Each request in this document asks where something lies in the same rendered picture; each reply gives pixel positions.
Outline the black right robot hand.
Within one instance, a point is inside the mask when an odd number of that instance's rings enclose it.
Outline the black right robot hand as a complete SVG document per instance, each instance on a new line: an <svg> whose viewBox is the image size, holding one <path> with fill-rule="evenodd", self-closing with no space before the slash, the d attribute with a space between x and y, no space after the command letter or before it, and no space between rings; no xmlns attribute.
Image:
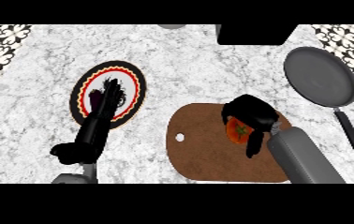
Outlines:
<svg viewBox="0 0 354 224"><path fill-rule="evenodd" d="M247 157L252 157L260 152L264 133L272 131L279 119L275 108L252 95L242 95L224 104L221 118L224 124L235 118L252 129L247 144Z"/></svg>

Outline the dark purple eggplant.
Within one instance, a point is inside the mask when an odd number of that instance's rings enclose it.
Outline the dark purple eggplant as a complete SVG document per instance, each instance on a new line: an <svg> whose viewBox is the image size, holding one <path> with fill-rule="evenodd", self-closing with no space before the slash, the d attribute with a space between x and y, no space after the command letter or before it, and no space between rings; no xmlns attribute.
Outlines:
<svg viewBox="0 0 354 224"><path fill-rule="evenodd" d="M101 90L95 89L89 94L89 98L90 98L92 112L96 112L101 106L101 100L102 100Z"/></svg>

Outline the black appliance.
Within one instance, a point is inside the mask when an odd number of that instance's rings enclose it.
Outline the black appliance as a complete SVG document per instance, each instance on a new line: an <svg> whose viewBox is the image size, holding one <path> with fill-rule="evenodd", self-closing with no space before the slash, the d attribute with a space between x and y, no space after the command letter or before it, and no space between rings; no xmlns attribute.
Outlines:
<svg viewBox="0 0 354 224"><path fill-rule="evenodd" d="M217 43L220 45L279 46L297 27L295 24L217 24Z"/></svg>

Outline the grey frying pan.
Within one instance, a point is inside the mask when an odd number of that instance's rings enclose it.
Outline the grey frying pan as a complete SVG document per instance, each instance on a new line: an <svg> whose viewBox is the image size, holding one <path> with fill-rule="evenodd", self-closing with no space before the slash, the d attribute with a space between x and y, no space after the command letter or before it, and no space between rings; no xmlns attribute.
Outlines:
<svg viewBox="0 0 354 224"><path fill-rule="evenodd" d="M354 148L354 125L341 107L354 103L354 73L339 57L314 47L289 51L283 61L288 82L298 94L317 105L332 108Z"/></svg>

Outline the brown wooden cutting board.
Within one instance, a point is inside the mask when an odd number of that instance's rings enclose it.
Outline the brown wooden cutting board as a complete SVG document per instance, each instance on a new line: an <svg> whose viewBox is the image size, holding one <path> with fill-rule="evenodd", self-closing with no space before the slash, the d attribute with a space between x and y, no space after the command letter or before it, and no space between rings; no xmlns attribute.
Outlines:
<svg viewBox="0 0 354 224"><path fill-rule="evenodd" d="M280 183L288 176L267 148L247 157L247 145L235 144L221 118L223 104L192 103L173 114L165 133L165 150L176 171L192 180Z"/></svg>

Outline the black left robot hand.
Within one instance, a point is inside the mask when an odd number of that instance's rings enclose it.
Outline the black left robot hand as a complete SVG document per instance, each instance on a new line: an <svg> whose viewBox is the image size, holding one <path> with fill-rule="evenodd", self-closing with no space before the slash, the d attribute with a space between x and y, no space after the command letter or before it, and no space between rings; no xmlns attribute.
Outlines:
<svg viewBox="0 0 354 224"><path fill-rule="evenodd" d="M65 165L93 164L101 157L111 129L111 120L124 95L118 80L103 82L101 105L96 112L84 118L74 142L58 144L50 154Z"/></svg>

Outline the red tomato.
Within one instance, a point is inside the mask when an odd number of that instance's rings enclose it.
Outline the red tomato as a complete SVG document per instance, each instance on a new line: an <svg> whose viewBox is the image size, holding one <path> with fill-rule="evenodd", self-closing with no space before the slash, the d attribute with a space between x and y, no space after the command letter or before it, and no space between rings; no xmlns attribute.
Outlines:
<svg viewBox="0 0 354 224"><path fill-rule="evenodd" d="M235 144L244 145L248 143L254 129L245 123L242 123L235 117L232 117L226 125L226 132L230 141Z"/></svg>

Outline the black red rimmed plate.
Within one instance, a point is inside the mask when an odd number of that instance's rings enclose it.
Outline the black red rimmed plate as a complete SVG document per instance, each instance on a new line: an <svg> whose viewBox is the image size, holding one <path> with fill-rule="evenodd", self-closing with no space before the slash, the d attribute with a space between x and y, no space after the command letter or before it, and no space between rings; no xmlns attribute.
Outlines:
<svg viewBox="0 0 354 224"><path fill-rule="evenodd" d="M73 89L70 108L73 118L80 125L92 111L89 94L95 90L103 91L103 82L114 79L118 80L124 96L111 120L111 128L118 128L134 117L145 103L145 75L133 64L124 61L108 61L84 73Z"/></svg>

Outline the grey round object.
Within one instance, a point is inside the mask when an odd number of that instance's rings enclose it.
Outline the grey round object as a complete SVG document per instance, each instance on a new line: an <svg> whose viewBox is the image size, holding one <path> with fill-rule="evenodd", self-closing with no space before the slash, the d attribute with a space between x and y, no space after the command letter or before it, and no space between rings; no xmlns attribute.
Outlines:
<svg viewBox="0 0 354 224"><path fill-rule="evenodd" d="M185 27L185 24L158 24L164 29L173 30Z"/></svg>

